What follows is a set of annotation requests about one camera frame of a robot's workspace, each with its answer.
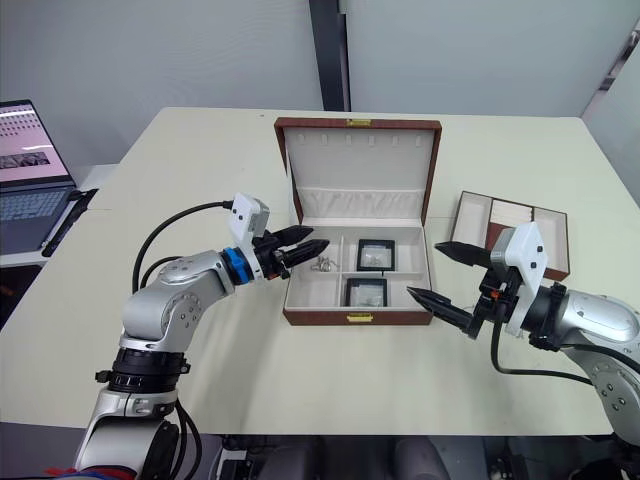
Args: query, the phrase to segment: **gray wall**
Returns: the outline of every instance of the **gray wall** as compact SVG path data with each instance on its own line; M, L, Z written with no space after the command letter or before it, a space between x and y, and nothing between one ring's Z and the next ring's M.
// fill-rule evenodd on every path
M300 0L2 0L0 98L63 158L119 162L165 106L322 109Z
M347 0L354 111L580 116L638 0Z
M634 49L586 123L640 206L640 47Z

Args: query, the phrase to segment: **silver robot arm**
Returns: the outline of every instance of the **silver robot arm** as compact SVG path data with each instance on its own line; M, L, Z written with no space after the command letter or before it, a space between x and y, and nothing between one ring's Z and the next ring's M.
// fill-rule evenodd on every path
M124 307L124 331L113 367L96 374L108 383L76 456L75 468L108 467L131 478L170 478L178 428L165 419L176 409L180 375L189 372L184 352L204 312L252 280L287 278L288 268L320 254L327 240L293 246L313 230L295 225L265 230L269 209L237 194L229 218L236 247L168 263Z
M494 322L497 338L506 324L507 333L529 332L529 343L536 348L563 351L587 373L588 379L579 380L595 387L616 436L629 447L624 468L640 473L638 312L620 300L567 290L558 283L542 287L547 256L533 222L503 230L492 251L459 242L436 248L455 261L487 269L478 303L470 314L435 292L409 288L415 300L471 338L488 320ZM492 361L502 373L531 374L501 368L497 354Z

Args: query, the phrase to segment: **black square frame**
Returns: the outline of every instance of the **black square frame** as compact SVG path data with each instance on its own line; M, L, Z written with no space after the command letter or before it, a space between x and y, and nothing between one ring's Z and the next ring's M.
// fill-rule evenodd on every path
M360 258L362 255L362 249L369 245L375 245L378 247L385 247L388 250L391 250L391 266L390 267L365 267L364 265L360 265ZM369 240L369 239L360 239L358 240L358 256L356 259L356 270L358 272L393 272L396 269L396 242L394 240Z
M347 293L345 297L345 307L351 306L351 288L360 285L381 285L382 286L382 306L387 306L387 279L386 278L347 278Z

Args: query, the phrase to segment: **open jewelry box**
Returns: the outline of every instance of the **open jewelry box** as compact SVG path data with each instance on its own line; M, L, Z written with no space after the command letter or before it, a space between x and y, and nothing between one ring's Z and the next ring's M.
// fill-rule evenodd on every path
M431 287L424 222L440 123L279 118L275 129L298 220L314 228L310 238L330 241L323 255L333 262L328 272L313 270L313 261L293 268L283 309L287 320L428 324L432 315L406 287ZM362 239L395 243L393 271L357 270ZM349 279L386 280L386 306L346 306Z
M538 224L549 258L545 278L563 280L570 272L566 213L465 191L451 240L491 250L503 229L532 221Z

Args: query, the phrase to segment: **tabletop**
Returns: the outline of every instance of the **tabletop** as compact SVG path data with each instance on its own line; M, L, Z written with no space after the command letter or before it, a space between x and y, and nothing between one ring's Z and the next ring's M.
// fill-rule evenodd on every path
M433 249L448 239L462 190L568 214L570 288L639 301L640 211L576 118L342 114L168 108L124 157L0 334L0 420L85 426L122 329L133 260L173 213L236 191L291 222L275 140L278 116L435 119L442 140L427 213L433 288L461 306L483 271ZM226 212L180 220L148 263L231 243ZM495 372L490 328L477 341L422 326L292 327L286 281L239 288L206 312L178 384L201 432L289 434L600 434L611 428L591 387ZM514 368L580 373L559 353L503 335Z

